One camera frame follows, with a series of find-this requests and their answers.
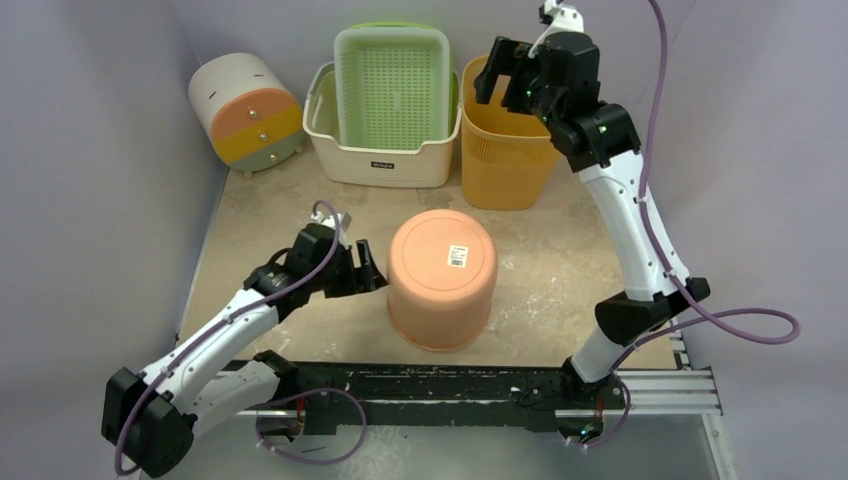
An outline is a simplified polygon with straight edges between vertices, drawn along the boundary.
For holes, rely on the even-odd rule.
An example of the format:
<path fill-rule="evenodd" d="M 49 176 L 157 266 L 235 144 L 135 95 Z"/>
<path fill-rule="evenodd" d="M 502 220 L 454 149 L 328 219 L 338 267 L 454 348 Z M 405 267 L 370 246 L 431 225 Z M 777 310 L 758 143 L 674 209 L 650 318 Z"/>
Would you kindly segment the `yellow slatted laundry basket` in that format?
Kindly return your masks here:
<path fill-rule="evenodd" d="M 487 55 L 471 60 L 461 80 L 461 185 L 465 200 L 487 210 L 524 210 L 541 195 L 561 154 L 535 117 L 500 105 L 508 79 L 496 83 L 491 101 L 475 100 L 474 80 Z"/>

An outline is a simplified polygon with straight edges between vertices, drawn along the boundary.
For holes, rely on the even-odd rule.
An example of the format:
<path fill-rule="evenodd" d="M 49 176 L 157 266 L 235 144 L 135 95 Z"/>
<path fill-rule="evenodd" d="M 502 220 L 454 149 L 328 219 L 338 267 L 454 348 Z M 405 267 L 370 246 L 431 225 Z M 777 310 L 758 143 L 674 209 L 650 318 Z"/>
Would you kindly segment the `peach plastic bucket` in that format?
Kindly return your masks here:
<path fill-rule="evenodd" d="M 459 350 L 487 326 L 498 253 L 471 216 L 436 209 L 411 217 L 392 238 L 387 268 L 389 319 L 410 343 Z"/>

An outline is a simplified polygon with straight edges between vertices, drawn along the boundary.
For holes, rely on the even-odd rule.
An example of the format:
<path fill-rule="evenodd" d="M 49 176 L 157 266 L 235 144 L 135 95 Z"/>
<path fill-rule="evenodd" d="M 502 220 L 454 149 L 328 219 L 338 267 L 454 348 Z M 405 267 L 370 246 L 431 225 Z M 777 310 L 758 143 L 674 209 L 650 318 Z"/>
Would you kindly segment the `white perforated tray basket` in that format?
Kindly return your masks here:
<path fill-rule="evenodd" d="M 449 136 L 451 49 L 420 24 L 368 23 L 334 40 L 339 141 L 344 146 L 417 150 Z"/>

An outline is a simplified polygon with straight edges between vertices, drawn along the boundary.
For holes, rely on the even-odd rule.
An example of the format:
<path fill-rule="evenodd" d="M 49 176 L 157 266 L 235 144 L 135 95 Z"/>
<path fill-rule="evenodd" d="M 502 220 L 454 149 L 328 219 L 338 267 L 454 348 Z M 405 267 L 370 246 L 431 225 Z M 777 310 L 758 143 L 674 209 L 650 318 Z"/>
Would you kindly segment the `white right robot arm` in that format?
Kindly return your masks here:
<path fill-rule="evenodd" d="M 473 82 L 476 102 L 487 104 L 497 80 L 508 78 L 501 106 L 541 121 L 614 243 L 624 289 L 596 305 L 596 328 L 562 367 L 561 392 L 576 407 L 599 396 L 600 383 L 636 340 L 710 294 L 708 281 L 674 256 L 650 191 L 640 185 L 641 143 L 627 110 L 600 100 L 599 61 L 584 33 L 555 33 L 536 51 L 499 36 Z"/>

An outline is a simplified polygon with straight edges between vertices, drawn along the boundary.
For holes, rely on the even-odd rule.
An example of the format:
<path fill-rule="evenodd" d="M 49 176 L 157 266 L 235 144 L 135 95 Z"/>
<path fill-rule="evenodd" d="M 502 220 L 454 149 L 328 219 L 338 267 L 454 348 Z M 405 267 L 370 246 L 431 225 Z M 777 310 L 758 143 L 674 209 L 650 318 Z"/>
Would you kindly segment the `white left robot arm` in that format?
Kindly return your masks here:
<path fill-rule="evenodd" d="M 387 284 L 367 240 L 348 244 L 334 218 L 308 223 L 292 246 L 255 268 L 223 309 L 185 343 L 138 372 L 123 367 L 109 378 L 101 435 L 115 448 L 116 475 L 165 475 L 197 437 L 248 407 L 284 409 L 312 396 L 340 396 L 351 403 L 355 419 L 366 422 L 364 406 L 350 391 L 330 385 L 304 388 L 298 368 L 273 351 L 256 354 L 226 377 L 219 373 L 314 293 L 341 298 Z"/>

